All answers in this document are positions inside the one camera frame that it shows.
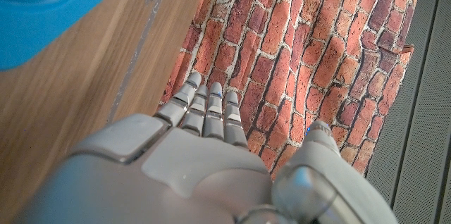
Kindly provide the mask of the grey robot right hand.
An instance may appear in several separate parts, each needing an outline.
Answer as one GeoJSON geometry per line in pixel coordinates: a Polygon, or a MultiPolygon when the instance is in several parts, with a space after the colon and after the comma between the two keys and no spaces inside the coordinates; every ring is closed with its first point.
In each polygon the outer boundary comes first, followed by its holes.
{"type": "Polygon", "coordinates": [[[15,223],[395,223],[384,198],[314,121],[271,176],[248,149],[234,92],[191,74],[154,115],[90,135],[15,223]]]}

